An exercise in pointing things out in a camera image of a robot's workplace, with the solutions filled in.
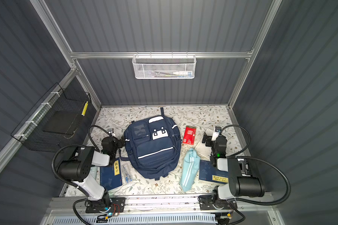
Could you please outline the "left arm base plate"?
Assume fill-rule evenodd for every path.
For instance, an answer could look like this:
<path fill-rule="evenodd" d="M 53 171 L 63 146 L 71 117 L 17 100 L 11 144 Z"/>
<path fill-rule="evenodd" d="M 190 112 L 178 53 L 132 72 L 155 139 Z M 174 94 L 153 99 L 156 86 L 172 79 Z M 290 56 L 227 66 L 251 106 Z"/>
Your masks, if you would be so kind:
<path fill-rule="evenodd" d="M 122 213 L 124 211 L 126 198 L 114 197 L 98 201 L 87 200 L 85 202 L 86 213 Z"/>

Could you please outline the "navy blue student backpack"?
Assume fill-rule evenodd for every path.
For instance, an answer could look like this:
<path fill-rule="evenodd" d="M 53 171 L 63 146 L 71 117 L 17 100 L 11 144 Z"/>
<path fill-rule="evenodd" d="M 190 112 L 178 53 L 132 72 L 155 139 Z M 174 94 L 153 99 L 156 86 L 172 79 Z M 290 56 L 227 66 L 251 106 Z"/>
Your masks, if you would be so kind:
<path fill-rule="evenodd" d="M 158 181 L 173 171 L 181 152 L 181 135 L 174 120 L 161 114 L 140 121 L 132 121 L 119 143 L 125 148 L 132 167 L 146 179 Z"/>

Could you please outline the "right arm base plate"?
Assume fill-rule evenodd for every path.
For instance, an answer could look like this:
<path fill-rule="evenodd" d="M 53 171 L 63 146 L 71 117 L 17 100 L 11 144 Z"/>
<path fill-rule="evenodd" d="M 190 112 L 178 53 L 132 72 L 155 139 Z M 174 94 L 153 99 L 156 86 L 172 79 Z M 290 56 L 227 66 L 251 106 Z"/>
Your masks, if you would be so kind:
<path fill-rule="evenodd" d="M 202 211 L 228 210 L 237 209 L 235 201 L 219 199 L 213 195 L 198 196 L 198 202 Z"/>

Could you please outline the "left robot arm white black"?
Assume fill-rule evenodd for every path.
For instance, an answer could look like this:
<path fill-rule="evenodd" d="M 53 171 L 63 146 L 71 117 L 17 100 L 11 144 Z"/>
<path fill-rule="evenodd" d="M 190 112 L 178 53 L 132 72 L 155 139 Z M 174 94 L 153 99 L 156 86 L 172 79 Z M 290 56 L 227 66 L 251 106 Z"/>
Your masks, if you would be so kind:
<path fill-rule="evenodd" d="M 113 203 L 108 191 L 97 183 L 90 170 L 94 166 L 112 166 L 120 147 L 116 137 L 102 140 L 102 150 L 94 146 L 70 144 L 60 148 L 53 156 L 51 169 L 56 179 L 73 186 L 85 195 L 88 207 L 99 212 L 108 212 Z"/>

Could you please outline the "white notebook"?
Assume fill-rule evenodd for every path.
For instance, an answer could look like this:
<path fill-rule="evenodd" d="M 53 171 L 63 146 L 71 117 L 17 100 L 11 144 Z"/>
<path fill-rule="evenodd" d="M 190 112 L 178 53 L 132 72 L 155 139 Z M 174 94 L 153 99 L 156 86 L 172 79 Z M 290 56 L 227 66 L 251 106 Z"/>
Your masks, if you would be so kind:
<path fill-rule="evenodd" d="M 202 139 L 199 140 L 194 149 L 197 151 L 197 153 L 203 160 L 210 161 L 212 150 L 210 147 L 207 147 L 205 143 L 202 143 Z"/>

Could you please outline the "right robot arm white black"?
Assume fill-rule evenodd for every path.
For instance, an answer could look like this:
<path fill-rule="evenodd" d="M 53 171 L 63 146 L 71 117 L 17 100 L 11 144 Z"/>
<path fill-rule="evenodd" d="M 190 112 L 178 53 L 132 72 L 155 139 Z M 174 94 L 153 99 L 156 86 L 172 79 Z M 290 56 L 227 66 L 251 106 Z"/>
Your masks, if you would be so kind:
<path fill-rule="evenodd" d="M 248 159 L 239 159 L 237 157 L 226 156 L 227 139 L 219 135 L 204 133 L 202 143 L 211 149 L 209 156 L 210 163 L 206 171 L 201 173 L 207 178 L 215 181 L 214 176 L 224 178 L 221 186 L 216 186 L 212 192 L 209 202 L 217 209 L 223 208 L 225 201 L 233 197 L 263 197 L 265 187 L 260 178 L 258 168 L 255 162 Z"/>

